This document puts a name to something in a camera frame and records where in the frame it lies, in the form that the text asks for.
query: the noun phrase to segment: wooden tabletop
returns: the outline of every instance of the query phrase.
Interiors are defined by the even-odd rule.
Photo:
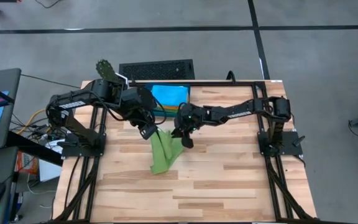
[[[268,96],[285,97],[281,81],[266,81],[266,87]],[[190,101],[200,106],[232,106],[252,97],[248,86],[194,86]],[[89,127],[91,112],[90,106],[78,108],[75,118]],[[129,122],[116,121],[110,116],[106,122],[108,143],[100,160],[91,222],[275,220],[265,161],[259,154],[256,115],[232,119],[219,127],[203,126],[191,135],[194,148],[185,149],[171,169],[159,175],[150,171],[153,164],[150,141],[143,140]],[[159,127],[173,129],[172,119]],[[292,121],[285,128],[293,128]],[[75,160],[69,158],[63,163],[54,217],[63,211]],[[293,156],[282,156],[282,160],[289,191],[315,217],[303,164]],[[78,188],[81,163],[82,159],[73,176],[69,200]],[[278,189],[277,193],[284,217],[282,194]],[[85,215],[87,198],[86,192],[80,218]]]

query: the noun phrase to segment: gray floor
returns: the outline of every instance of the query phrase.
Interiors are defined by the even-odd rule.
[[[358,1],[257,0],[261,26],[358,24]],[[148,26],[249,26],[245,0],[64,0],[51,9],[34,1],[1,4],[0,29]],[[272,79],[283,80],[303,142],[306,171],[323,220],[358,223],[358,30],[262,31]],[[120,63],[192,58],[196,79],[261,79],[254,34],[154,32],[0,35],[0,69],[80,85],[97,78],[97,60]],[[15,114],[26,121],[52,94],[70,88],[22,77]],[[53,183],[40,186],[52,189]],[[46,220],[53,194],[26,194],[21,223]]]

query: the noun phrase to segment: green cloth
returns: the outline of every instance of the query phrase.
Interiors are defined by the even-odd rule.
[[[166,172],[183,152],[180,138],[172,138],[171,132],[156,131],[150,138],[152,142],[153,162],[150,166],[153,174]]]

